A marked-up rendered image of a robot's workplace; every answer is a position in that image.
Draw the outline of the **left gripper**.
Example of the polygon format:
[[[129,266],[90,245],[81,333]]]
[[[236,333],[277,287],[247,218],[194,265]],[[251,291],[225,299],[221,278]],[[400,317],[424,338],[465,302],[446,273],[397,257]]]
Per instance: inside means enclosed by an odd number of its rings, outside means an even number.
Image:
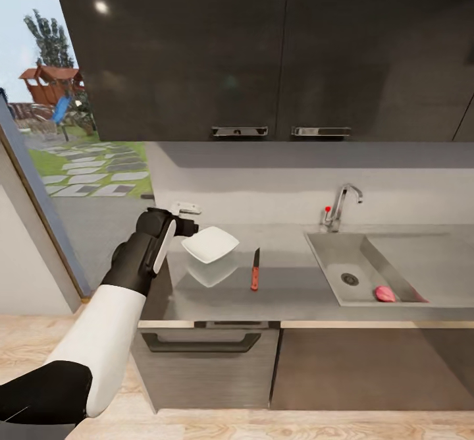
[[[199,231],[199,225],[195,225],[194,221],[188,220],[188,219],[182,219],[180,217],[174,216],[177,218],[177,223],[178,223],[178,228],[176,230],[175,236],[180,235],[180,236],[186,236],[186,237],[192,237],[193,234],[198,233]]]

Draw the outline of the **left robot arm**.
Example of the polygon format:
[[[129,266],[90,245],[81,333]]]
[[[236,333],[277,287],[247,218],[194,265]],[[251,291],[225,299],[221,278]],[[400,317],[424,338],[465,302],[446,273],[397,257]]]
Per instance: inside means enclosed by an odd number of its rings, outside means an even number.
[[[122,385],[145,299],[174,236],[192,237],[201,215],[190,202],[149,207],[121,243],[112,268],[42,367],[0,385],[0,440],[65,440],[100,416]]]

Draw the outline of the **bowl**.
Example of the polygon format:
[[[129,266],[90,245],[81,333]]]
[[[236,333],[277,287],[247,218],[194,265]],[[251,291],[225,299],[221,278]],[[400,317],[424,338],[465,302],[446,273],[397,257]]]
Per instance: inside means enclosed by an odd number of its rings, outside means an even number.
[[[218,227],[208,227],[182,241],[190,255],[205,265],[223,259],[238,245],[239,241]]]

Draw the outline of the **vidalia onion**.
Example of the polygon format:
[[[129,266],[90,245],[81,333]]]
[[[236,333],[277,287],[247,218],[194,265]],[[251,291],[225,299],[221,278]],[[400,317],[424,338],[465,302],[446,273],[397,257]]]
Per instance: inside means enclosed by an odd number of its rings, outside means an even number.
[[[394,292],[387,286],[375,287],[375,295],[382,302],[396,302]]]

